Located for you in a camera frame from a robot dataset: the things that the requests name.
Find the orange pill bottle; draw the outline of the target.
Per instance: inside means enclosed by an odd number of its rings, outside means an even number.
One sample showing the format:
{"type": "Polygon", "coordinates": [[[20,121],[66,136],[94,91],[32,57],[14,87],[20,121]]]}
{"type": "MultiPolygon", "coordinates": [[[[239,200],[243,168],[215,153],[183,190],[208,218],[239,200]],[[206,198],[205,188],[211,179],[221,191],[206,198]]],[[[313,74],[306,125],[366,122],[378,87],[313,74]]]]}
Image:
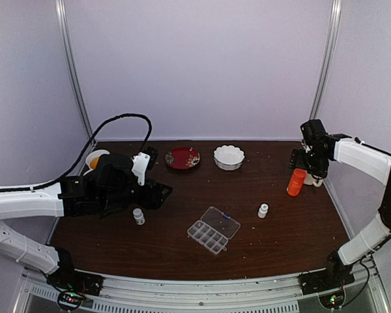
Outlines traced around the orange pill bottle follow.
{"type": "Polygon", "coordinates": [[[307,172],[305,170],[296,168],[293,170],[290,182],[287,186],[288,195],[295,197],[300,194],[307,172]]]}

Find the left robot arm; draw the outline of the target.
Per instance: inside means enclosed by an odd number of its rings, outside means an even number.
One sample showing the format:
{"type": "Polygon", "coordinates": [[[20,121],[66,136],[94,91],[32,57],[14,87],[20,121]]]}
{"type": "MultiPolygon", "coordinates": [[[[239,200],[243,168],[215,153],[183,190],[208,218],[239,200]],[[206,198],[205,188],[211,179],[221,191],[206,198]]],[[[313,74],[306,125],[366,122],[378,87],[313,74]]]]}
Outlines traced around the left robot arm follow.
{"type": "Polygon", "coordinates": [[[147,177],[157,152],[133,157],[96,150],[86,158],[87,171],[42,185],[0,186],[0,252],[30,265],[73,290],[81,282],[70,253],[42,245],[12,229],[5,220],[33,216],[105,218],[131,205],[159,209],[173,189],[147,177]]]}

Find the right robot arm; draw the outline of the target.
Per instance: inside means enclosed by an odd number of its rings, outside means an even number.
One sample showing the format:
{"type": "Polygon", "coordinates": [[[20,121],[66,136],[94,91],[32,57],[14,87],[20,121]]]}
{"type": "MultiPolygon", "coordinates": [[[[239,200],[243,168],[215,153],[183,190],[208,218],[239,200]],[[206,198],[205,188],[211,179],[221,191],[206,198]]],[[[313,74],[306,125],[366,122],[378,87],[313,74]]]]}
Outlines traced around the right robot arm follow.
{"type": "Polygon", "coordinates": [[[323,269],[303,274],[300,282],[317,279],[334,288],[350,280],[354,264],[391,239],[391,153],[354,136],[330,134],[319,119],[302,123],[300,131],[289,169],[323,182],[349,239],[328,255],[323,269]]]}

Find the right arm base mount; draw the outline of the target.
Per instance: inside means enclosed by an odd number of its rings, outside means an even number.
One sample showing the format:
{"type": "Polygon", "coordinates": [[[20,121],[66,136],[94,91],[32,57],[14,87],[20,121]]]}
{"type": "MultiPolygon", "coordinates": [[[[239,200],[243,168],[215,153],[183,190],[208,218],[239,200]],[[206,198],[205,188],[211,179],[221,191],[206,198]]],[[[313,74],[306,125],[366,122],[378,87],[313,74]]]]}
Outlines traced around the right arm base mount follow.
{"type": "Polygon", "coordinates": [[[352,269],[353,266],[344,265],[338,252],[334,251],[328,255],[324,269],[306,271],[298,276],[302,294],[318,293],[324,308],[340,308],[346,298],[344,287],[355,281],[352,269]]]}

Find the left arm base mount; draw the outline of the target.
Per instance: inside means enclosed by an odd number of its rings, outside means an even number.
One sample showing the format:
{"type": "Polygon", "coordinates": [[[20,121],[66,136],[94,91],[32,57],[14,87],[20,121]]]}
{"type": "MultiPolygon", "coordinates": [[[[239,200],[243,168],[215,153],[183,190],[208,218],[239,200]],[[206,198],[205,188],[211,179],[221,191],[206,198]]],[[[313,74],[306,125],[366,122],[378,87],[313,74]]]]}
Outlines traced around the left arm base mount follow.
{"type": "Polygon", "coordinates": [[[87,295],[99,296],[104,282],[101,275],[77,271],[70,253],[56,248],[58,269],[48,275],[46,281],[58,291],[57,305],[66,312],[77,310],[87,295]]]}

